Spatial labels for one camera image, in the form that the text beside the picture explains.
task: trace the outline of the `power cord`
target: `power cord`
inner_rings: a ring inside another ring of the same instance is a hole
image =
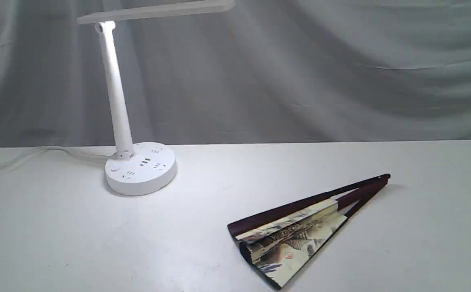
[[[4,170],[9,170],[9,172],[13,172],[14,170],[17,170],[17,168],[20,168],[23,164],[25,164],[30,159],[36,157],[37,155],[41,155],[43,153],[53,150],[63,151],[67,155],[74,157],[78,161],[89,161],[91,163],[98,163],[101,165],[105,164],[109,157],[108,155],[95,155],[92,153],[86,153],[84,151],[62,146],[33,147],[22,151],[18,155],[15,155],[15,157],[10,159],[9,161],[0,164],[0,172]]]

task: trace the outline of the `white desk lamp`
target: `white desk lamp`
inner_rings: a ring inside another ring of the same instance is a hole
[[[170,183],[178,168],[174,153],[169,147],[156,142],[133,145],[113,40],[115,21],[222,12],[234,5],[234,0],[199,0],[93,13],[77,19],[78,24],[95,24],[101,41],[117,147],[116,155],[106,162],[105,171],[108,185],[116,192],[131,196],[152,193]]]

